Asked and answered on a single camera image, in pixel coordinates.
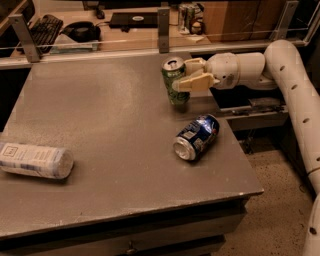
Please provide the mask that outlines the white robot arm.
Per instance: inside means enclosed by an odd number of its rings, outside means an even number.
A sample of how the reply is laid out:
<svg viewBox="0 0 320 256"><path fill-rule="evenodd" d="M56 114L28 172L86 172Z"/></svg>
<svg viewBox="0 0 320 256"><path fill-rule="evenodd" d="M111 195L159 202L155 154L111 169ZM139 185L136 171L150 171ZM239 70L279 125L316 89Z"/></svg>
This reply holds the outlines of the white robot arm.
<svg viewBox="0 0 320 256"><path fill-rule="evenodd" d="M277 40L262 53L222 53L208 60L188 59L183 64L186 74L173 82L177 92L232 89L237 85L280 89L316 194L302 256L320 256L320 95L297 48L287 40Z"/></svg>

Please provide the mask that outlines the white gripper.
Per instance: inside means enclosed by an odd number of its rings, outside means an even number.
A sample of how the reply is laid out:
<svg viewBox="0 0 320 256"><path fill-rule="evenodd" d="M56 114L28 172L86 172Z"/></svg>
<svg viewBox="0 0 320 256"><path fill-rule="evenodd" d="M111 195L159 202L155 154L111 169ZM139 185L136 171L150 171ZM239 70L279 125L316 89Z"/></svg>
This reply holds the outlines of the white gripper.
<svg viewBox="0 0 320 256"><path fill-rule="evenodd" d="M187 59L184 64L188 77L173 82L172 88L177 92L200 92L211 87L219 90L232 89L239 81L238 58L233 53L215 54L207 61L203 58Z"/></svg>

